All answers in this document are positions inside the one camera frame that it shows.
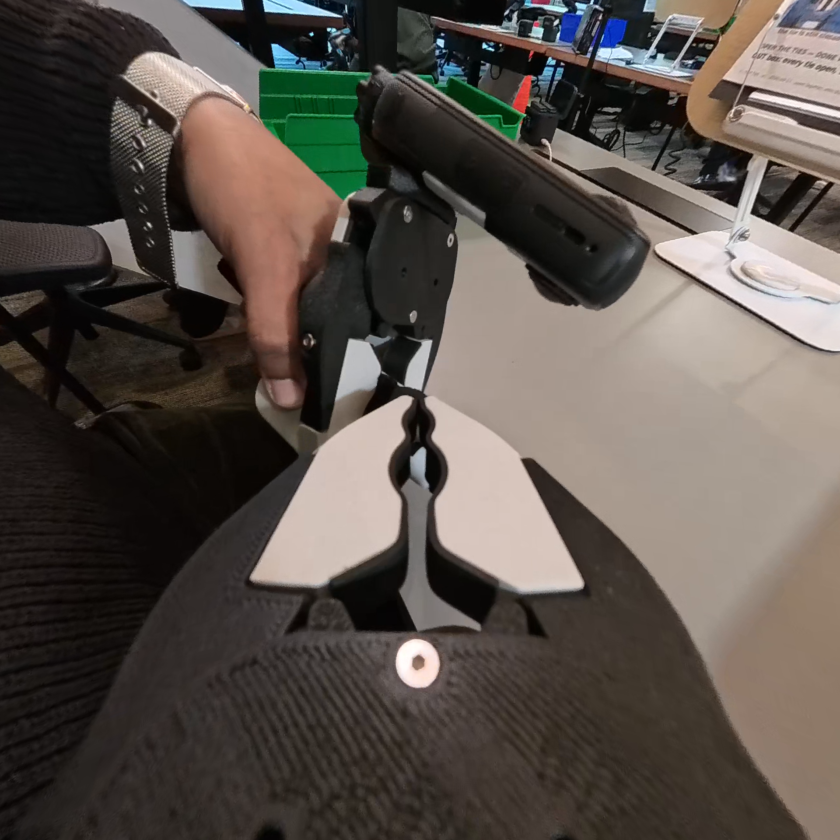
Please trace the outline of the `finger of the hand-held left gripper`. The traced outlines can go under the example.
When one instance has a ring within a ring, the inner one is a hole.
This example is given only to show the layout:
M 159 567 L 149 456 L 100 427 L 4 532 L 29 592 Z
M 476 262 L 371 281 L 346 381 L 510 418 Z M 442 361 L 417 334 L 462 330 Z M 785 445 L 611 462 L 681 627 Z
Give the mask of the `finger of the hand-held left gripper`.
M 429 371 L 434 364 L 435 341 L 407 339 L 407 363 L 402 376 L 405 388 L 425 393 Z
M 328 431 L 339 432 L 365 414 L 382 373 L 376 350 L 386 342 L 375 336 L 347 342 Z

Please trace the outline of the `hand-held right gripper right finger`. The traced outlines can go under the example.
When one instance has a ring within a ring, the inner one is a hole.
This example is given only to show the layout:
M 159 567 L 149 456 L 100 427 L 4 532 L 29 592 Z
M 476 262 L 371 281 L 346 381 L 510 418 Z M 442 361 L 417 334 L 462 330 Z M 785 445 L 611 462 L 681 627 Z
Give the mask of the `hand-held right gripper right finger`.
M 433 506 L 440 547 L 510 592 L 582 591 L 581 573 L 518 451 L 436 397 L 425 406 L 446 473 Z

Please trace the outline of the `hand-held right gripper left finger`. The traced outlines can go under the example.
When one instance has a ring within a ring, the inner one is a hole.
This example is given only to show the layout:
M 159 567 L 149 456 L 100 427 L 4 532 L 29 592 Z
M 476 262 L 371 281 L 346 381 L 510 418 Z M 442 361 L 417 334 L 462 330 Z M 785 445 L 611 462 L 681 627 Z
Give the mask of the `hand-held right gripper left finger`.
M 401 395 L 321 446 L 251 572 L 256 585 L 319 589 L 397 545 L 410 447 Z

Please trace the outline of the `person's left forearm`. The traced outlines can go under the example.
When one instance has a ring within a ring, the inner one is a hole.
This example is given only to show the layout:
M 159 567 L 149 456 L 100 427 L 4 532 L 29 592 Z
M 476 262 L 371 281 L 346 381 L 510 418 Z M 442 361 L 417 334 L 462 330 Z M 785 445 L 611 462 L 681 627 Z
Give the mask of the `person's left forearm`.
M 123 216 L 110 174 L 112 81 L 178 52 L 141 18 L 89 2 L 1 2 L 1 218 L 93 226 Z

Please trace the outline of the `person's left hand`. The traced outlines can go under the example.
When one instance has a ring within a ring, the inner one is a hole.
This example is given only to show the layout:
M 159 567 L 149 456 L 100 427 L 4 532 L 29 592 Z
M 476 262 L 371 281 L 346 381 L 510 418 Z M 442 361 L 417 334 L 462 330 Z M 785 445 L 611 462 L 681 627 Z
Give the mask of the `person's left hand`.
M 341 201 L 260 121 L 221 98 L 189 108 L 177 153 L 195 219 L 234 272 L 269 396 L 299 408 L 299 298 L 326 263 Z

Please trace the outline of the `small black device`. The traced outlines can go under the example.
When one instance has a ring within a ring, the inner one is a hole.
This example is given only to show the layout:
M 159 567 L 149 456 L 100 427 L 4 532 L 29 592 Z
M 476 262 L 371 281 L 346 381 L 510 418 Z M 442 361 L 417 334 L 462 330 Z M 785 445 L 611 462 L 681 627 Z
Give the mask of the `small black device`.
M 540 98 L 532 99 L 524 111 L 519 139 L 532 147 L 550 147 L 559 121 L 557 108 Z

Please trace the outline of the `green plastic bin stack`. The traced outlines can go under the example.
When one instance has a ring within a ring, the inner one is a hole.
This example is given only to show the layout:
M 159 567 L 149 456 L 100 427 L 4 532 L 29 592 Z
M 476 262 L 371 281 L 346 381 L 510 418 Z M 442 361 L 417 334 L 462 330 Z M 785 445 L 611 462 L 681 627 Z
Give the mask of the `green plastic bin stack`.
M 274 134 L 313 173 L 302 188 L 289 187 L 289 198 L 299 203 L 314 196 L 318 177 L 340 199 L 367 186 L 368 162 L 361 150 L 356 88 L 365 73 L 326 70 L 263 69 L 259 72 L 259 115 Z M 432 83 L 447 98 L 459 103 L 497 133 L 516 140 L 522 114 L 493 96 L 449 78 Z

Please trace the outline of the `blue box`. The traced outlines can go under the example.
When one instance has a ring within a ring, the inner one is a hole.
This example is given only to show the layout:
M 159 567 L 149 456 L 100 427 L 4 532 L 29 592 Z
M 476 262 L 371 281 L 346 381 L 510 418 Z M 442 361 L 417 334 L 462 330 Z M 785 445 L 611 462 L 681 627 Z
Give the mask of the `blue box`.
M 576 32 L 581 25 L 583 15 L 566 12 L 560 21 L 560 32 L 558 42 L 570 44 L 574 41 Z M 601 49 L 613 49 L 623 40 L 626 32 L 627 21 L 622 18 L 611 17 L 607 22 L 604 36 L 601 41 Z

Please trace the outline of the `long wooden desk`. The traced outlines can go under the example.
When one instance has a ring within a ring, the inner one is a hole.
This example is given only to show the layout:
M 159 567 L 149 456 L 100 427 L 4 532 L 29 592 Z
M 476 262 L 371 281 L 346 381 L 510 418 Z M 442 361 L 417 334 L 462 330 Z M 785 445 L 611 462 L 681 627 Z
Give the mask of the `long wooden desk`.
M 596 70 L 607 77 L 633 81 L 651 88 L 663 89 L 679 96 L 687 96 L 695 79 L 695 72 L 678 73 L 672 69 L 658 71 L 651 64 L 627 64 L 621 60 L 600 60 L 595 58 L 590 65 L 588 56 L 574 52 L 571 45 L 542 42 L 533 37 L 520 37 L 502 27 L 493 25 L 465 24 L 445 17 L 432 16 L 436 28 L 465 36 L 481 44 L 492 43 L 510 49 L 517 49 L 530 57 L 531 54 L 551 58 L 563 66 L 574 66 Z

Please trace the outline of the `black office chair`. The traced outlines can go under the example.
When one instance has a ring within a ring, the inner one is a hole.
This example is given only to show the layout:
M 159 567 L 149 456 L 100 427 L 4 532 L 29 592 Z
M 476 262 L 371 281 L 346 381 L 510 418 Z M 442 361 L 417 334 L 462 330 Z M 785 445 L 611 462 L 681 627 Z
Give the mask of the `black office chair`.
M 75 336 L 96 340 L 98 327 L 177 348 L 184 371 L 203 366 L 193 341 L 111 310 L 165 288 L 160 280 L 116 266 L 105 239 L 90 227 L 1 223 L 1 298 L 43 296 L 18 315 L 1 307 L 2 345 L 18 344 L 41 365 L 50 408 L 65 389 L 93 415 L 106 411 L 67 369 Z

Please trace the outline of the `wooden clipboard stand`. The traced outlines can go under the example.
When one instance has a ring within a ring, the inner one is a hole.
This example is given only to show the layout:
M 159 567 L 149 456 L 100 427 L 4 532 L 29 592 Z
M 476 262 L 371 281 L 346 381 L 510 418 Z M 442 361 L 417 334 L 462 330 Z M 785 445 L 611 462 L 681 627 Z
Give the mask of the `wooden clipboard stand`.
M 839 105 L 830 108 L 723 81 L 780 4 L 751 1 L 740 6 L 691 85 L 689 122 L 711 140 L 838 182 Z

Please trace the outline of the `printed paper sheet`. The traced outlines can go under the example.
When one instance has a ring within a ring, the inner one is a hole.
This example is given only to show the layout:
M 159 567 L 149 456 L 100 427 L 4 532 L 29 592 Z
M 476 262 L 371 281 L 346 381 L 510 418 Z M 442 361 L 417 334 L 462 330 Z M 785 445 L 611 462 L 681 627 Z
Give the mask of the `printed paper sheet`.
M 781 2 L 723 81 L 838 108 L 839 2 Z

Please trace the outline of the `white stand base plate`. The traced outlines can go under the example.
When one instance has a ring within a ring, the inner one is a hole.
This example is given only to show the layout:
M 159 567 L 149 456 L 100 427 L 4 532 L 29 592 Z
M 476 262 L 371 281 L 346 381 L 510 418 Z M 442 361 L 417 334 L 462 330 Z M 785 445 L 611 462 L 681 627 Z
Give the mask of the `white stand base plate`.
M 790 338 L 814 350 L 837 354 L 839 304 L 824 306 L 815 301 L 782 299 L 764 295 L 743 285 L 732 276 L 728 268 L 730 258 L 725 252 L 728 237 L 729 234 L 725 232 L 708 232 L 660 243 L 654 251 L 669 266 Z M 771 253 L 750 242 L 738 247 L 740 256 L 755 250 Z M 798 265 L 784 257 L 775 256 Z

